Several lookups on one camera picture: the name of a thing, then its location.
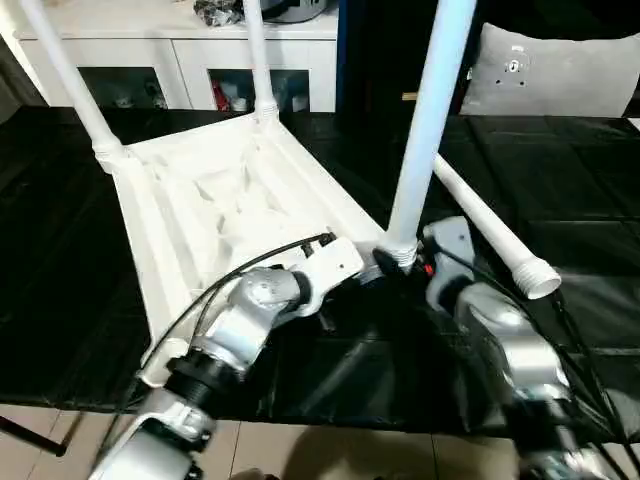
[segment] floor tile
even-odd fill
[[[58,410],[0,405],[0,416],[8,418],[40,435],[48,436]],[[0,465],[3,480],[26,480],[38,461],[40,450],[0,433]]]
[[[74,422],[79,422],[67,453],[61,458],[41,455],[29,480],[86,480],[111,418],[111,415],[99,413],[62,412],[51,434],[52,440],[62,442]]]
[[[243,422],[233,473],[281,480],[435,479],[430,435]]]
[[[513,480],[517,455],[511,440],[434,435],[441,480]]]
[[[606,443],[604,447],[609,451],[609,454],[613,457],[613,460],[620,465],[624,473],[632,480],[638,480],[638,472],[633,467],[631,463],[631,459],[627,455],[624,447],[617,443]],[[640,444],[634,444],[633,450],[636,455],[640,456]],[[617,480],[618,477],[613,474],[613,470],[606,465],[604,460],[602,460],[602,464],[605,466],[605,473],[607,473],[612,479]]]
[[[77,412],[62,412],[51,438],[61,442],[79,419],[78,428],[62,458],[41,455],[29,480],[86,480],[102,437],[109,426],[111,415],[88,413],[79,417]],[[126,416],[118,431],[124,430],[131,416]],[[238,436],[239,422],[221,421],[209,448],[198,455],[197,463],[207,479],[227,479],[231,472],[233,452]]]
[[[197,456],[197,464],[207,480],[227,479],[231,475],[240,422],[220,420],[207,449]]]

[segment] black table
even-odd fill
[[[125,143],[227,117],[141,110],[106,116]],[[383,226],[408,121],[382,128],[341,125],[329,114],[284,119]],[[640,439],[640,134],[623,119],[452,117],[441,152],[562,271],[568,308]],[[0,401],[112,411],[149,337],[111,179],[69,109],[20,110],[0,126],[0,158]],[[423,222],[458,213],[434,179]],[[480,261],[510,281],[474,235]],[[531,306],[545,331],[575,353],[548,303]],[[337,292],[325,314],[335,332],[314,318],[275,332],[220,416],[499,431],[500,419],[475,383],[474,352],[446,319],[385,280]]]

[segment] cushion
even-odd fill
[[[640,75],[640,34],[539,40],[485,23],[461,113],[620,117]]]

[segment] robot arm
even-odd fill
[[[90,480],[202,478],[192,453],[206,448],[217,408],[243,382],[271,330],[317,312],[327,292],[363,267],[353,243],[339,238],[290,270],[244,274],[208,331],[169,362],[164,388],[151,393]]]
[[[425,245],[473,263],[466,220],[454,217],[425,228]],[[605,479],[597,458],[581,450],[571,429],[569,383],[554,348],[508,296],[461,262],[436,253],[427,302],[447,312],[483,362],[490,393],[502,408],[520,456],[522,479]]]
[[[507,296],[483,283],[464,288],[455,320],[485,364],[520,457],[521,479],[605,479],[573,435],[560,359]]]

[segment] black cable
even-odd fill
[[[194,335],[192,337],[192,340],[193,340],[193,338],[195,338],[195,335],[197,335],[197,333],[199,332],[199,329],[201,328],[202,323],[204,321],[204,318],[206,316],[206,311],[208,310],[208,308],[213,303],[213,299],[216,297],[216,295],[218,294],[220,289],[222,289],[222,287],[224,287],[231,280],[234,280],[235,278],[240,277],[243,274],[244,270],[246,270],[248,268],[251,268],[256,264],[258,264],[260,262],[263,262],[264,260],[267,260],[267,259],[269,259],[271,257],[274,257],[276,255],[284,253],[284,252],[286,252],[288,250],[291,250],[293,248],[301,247],[303,245],[308,245],[308,244],[313,243],[313,242],[320,242],[321,244],[326,244],[326,243],[329,243],[329,242],[333,241],[334,239],[335,239],[335,236],[333,234],[331,234],[331,233],[321,233],[319,235],[314,235],[312,237],[303,238],[301,240],[297,240],[295,242],[288,243],[287,245],[283,245],[281,247],[274,248],[273,250],[270,250],[270,251],[268,251],[266,253],[263,253],[262,255],[259,255],[259,256],[255,257],[254,259],[243,263],[242,265],[240,265],[239,267],[233,269],[231,272],[229,272],[226,275],[222,276],[219,280],[217,280],[212,285],[207,287],[186,308],[186,310],[176,320],[174,320],[173,323],[171,323],[169,328],[165,331],[165,333],[160,337],[160,340],[158,340],[156,345],[153,347],[153,349],[151,350],[151,353],[149,354],[147,359],[143,362],[143,364],[140,367],[140,369],[134,375],[131,383],[129,384],[129,386],[125,390],[125,394],[122,396],[120,402],[118,403],[118,406],[116,407],[116,411],[115,411],[115,414],[113,416],[113,419],[111,420],[111,423],[109,424],[109,427],[108,427],[105,435],[102,438],[102,442],[100,443],[100,447],[98,448],[98,451],[97,451],[96,456],[94,458],[93,468],[95,468],[97,466],[98,462],[100,461],[100,459],[102,457],[102,454],[108,448],[108,446],[110,446],[109,445],[109,441],[111,439],[111,435],[113,434],[113,431],[115,430],[116,425],[119,423],[120,417],[122,417],[122,414],[125,412],[125,410],[129,406],[129,404],[131,402],[131,397],[133,396],[133,394],[135,393],[135,391],[137,389],[139,375],[142,372],[144,372],[144,370],[149,366],[149,364],[154,359],[154,357],[156,356],[156,354],[158,353],[158,351],[160,350],[160,348],[162,347],[164,342],[167,340],[167,338],[169,338],[169,336],[175,331],[175,329],[178,328],[178,326],[189,317],[191,312],[193,312],[193,310],[195,310],[195,308],[200,303],[202,303],[204,298],[209,296],[209,298],[207,299],[207,301],[205,303],[205,306],[204,306],[202,312],[200,313],[200,316],[198,317],[198,321],[197,321],[196,327],[194,329]]]
[[[611,456],[611,454],[604,447],[604,445],[602,445],[599,442],[592,442],[591,445],[593,445],[596,448],[596,450],[600,452],[600,455],[602,456],[602,458],[604,458],[605,462],[609,464],[611,469],[615,472],[618,478],[620,478],[620,480],[629,480],[629,476],[624,472],[624,470],[622,470],[622,467],[620,466],[620,464]]]
[[[547,342],[549,342],[549,344],[552,346],[552,348],[561,356],[563,361],[566,362],[571,367],[571,369],[574,371],[574,373],[576,373],[578,378],[580,378],[580,380],[585,384],[585,386],[587,388],[590,388],[590,385],[593,384],[592,388],[594,388],[596,390],[596,393],[597,393],[597,395],[593,395],[593,392],[591,392],[592,396],[594,397],[594,400],[597,402],[598,399],[600,399],[600,402],[598,402],[598,403],[601,404],[600,406],[604,410],[605,417],[608,417],[609,422],[613,424],[613,425],[611,425],[611,424],[609,425],[610,429],[615,432],[616,436],[618,437],[618,441],[621,441],[621,443],[622,443],[622,445],[623,445],[623,447],[625,449],[625,452],[627,453],[627,455],[631,459],[632,463],[634,464],[634,467],[636,468],[636,470],[638,472],[638,475],[640,475],[640,461],[638,461],[638,457],[635,454],[635,452],[633,451],[633,448],[631,447],[629,439],[626,436],[626,433],[624,432],[624,426],[622,425],[622,420],[621,420],[621,417],[620,417],[620,413],[617,410],[615,404],[611,400],[611,397],[609,396],[608,392],[606,391],[606,389],[602,385],[602,382],[599,379],[599,376],[598,376],[597,371],[595,369],[595,361],[593,359],[593,355],[591,354],[591,351],[587,347],[582,335],[580,334],[580,331],[578,330],[578,326],[575,323],[575,320],[573,319],[573,317],[571,317],[569,315],[568,312],[566,312],[566,310],[564,310],[563,301],[558,301],[558,298],[562,299],[562,297],[561,296],[560,297],[556,297],[557,305],[561,308],[560,311],[566,315],[566,317],[564,317],[564,318],[565,319],[566,318],[570,318],[571,324],[570,325],[565,325],[565,322],[562,321],[563,317],[560,317],[561,321],[559,323],[561,325],[563,325],[563,327],[565,328],[565,331],[567,332],[567,334],[569,336],[569,339],[575,344],[576,348],[578,348],[578,350],[584,350],[584,352],[581,351],[581,353],[583,354],[583,356],[585,356],[585,360],[587,361],[587,367],[588,367],[589,372],[591,373],[591,379],[587,378],[587,376],[584,373],[584,371],[568,355],[567,352],[565,352],[558,344],[556,344],[554,341],[552,341],[550,338],[548,338],[543,333],[543,331],[540,328],[539,323],[537,321],[535,321],[535,317],[533,315],[531,315],[529,309],[524,305],[524,303],[522,303],[520,300],[518,300],[517,296],[514,295],[513,292],[511,292],[508,288],[503,286],[490,273],[487,273],[487,272],[483,271],[482,269],[480,269],[480,268],[476,267],[475,265],[473,265],[471,262],[468,262],[465,259],[459,257],[455,253],[450,252],[450,251],[442,248],[440,245],[435,245],[435,246],[438,249],[439,253],[442,253],[443,255],[446,255],[447,257],[449,257],[452,260],[456,261],[460,265],[468,268],[473,273],[475,273],[476,275],[481,277],[484,281],[486,281],[489,285],[494,287],[496,290],[500,291],[501,293],[503,293],[503,294],[507,295],[509,298],[511,298],[511,300],[514,301],[516,303],[516,305],[519,308],[521,308],[527,314],[527,316],[529,317],[531,323],[534,325],[534,327],[536,328],[538,333],[540,335],[542,335],[542,337]]]
[[[564,297],[560,292],[554,293],[552,297],[552,304],[554,310],[556,311],[556,314],[562,320],[560,324],[565,330],[565,333],[567,334],[567,336],[569,336],[572,342],[574,342],[579,352],[583,355],[584,360],[587,363],[588,370],[591,373],[591,383],[593,385],[593,388],[599,393],[598,400],[600,401],[602,408],[609,417],[609,422],[613,426],[613,431],[617,437],[617,440],[622,444],[625,452],[631,460],[631,463],[633,464],[633,467],[640,477],[640,460],[634,452],[633,447],[631,446],[631,442],[629,441],[629,437],[624,430],[620,411],[618,410],[616,404],[613,402],[611,396],[609,395],[609,392],[604,387],[596,368],[596,362],[595,358],[593,357],[593,353],[584,341],[584,338],[580,333],[575,319],[566,310],[564,306]]]

